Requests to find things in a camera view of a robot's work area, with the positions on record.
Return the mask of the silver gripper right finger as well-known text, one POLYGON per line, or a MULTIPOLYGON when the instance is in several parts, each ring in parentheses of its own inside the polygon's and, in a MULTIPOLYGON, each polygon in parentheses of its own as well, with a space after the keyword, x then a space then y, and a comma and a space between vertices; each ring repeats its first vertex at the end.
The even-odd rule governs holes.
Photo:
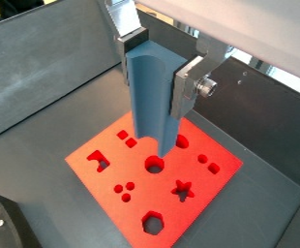
POLYGON ((171 115, 176 119, 182 119, 194 108, 198 95, 207 98, 214 94, 218 82, 210 75, 232 56, 235 48, 200 33, 196 51, 198 56, 183 65, 174 77, 171 115))

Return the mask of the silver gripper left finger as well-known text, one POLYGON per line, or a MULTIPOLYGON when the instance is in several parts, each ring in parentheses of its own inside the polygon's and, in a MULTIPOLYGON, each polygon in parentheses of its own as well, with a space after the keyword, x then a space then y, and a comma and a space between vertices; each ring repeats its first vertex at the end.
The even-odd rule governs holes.
POLYGON ((126 53, 150 39, 150 31, 142 25, 134 0, 106 0, 108 20, 122 58, 124 78, 128 78, 126 53))

